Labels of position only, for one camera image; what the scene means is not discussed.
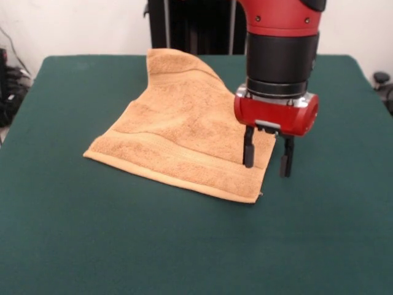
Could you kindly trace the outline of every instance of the tan towel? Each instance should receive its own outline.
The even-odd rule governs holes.
[[[254,135],[255,167],[242,166],[245,126],[232,94],[199,58],[147,54],[149,85],[84,153],[129,173],[214,197],[255,203],[275,138]]]

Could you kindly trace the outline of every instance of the towel edge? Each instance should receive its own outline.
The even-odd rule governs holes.
[[[93,152],[87,150],[86,152],[84,152],[83,157],[104,163],[106,165],[115,167],[117,169],[126,171],[134,175],[142,176],[147,179],[152,179],[154,181],[165,183],[170,186],[196,191],[205,195],[217,197],[219,199],[229,200],[233,202],[240,202],[240,203],[255,203],[259,197],[259,195],[257,195],[253,198],[246,198],[240,195],[236,195],[230,192],[225,192],[220,189],[216,189],[214,187],[204,186],[202,184],[181,180],[178,178],[174,178],[172,176],[164,175],[162,173],[150,170],[148,168],[138,166],[126,160],[118,159],[111,155],[102,154],[100,152]]]

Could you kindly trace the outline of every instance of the cable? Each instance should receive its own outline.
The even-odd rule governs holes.
[[[29,72],[29,70],[28,70],[27,67],[25,66],[25,64],[24,64],[24,63],[21,61],[21,59],[19,58],[19,56],[18,56],[18,54],[17,54],[17,51],[15,50],[14,42],[12,41],[12,38],[10,37],[10,35],[8,35],[8,34],[4,31],[4,29],[3,29],[1,26],[0,26],[0,32],[2,32],[3,35],[5,35],[5,37],[10,41],[11,49],[12,49],[12,51],[13,51],[15,57],[16,57],[17,60],[19,61],[19,64],[22,66],[22,68],[23,68],[29,75],[31,75],[30,72]]]

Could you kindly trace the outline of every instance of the green tablecloth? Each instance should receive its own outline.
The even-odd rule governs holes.
[[[0,294],[393,294],[392,118],[352,58],[319,57],[317,122],[256,205],[82,158],[146,85],[145,57],[45,60],[0,150]]]

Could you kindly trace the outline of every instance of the red robot arm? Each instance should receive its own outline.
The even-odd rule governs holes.
[[[246,125],[243,164],[254,164],[254,128],[281,135],[289,177],[294,137],[311,130],[318,96],[307,92],[315,65],[318,27],[326,0],[238,0],[247,17],[247,81],[235,97],[235,115]]]

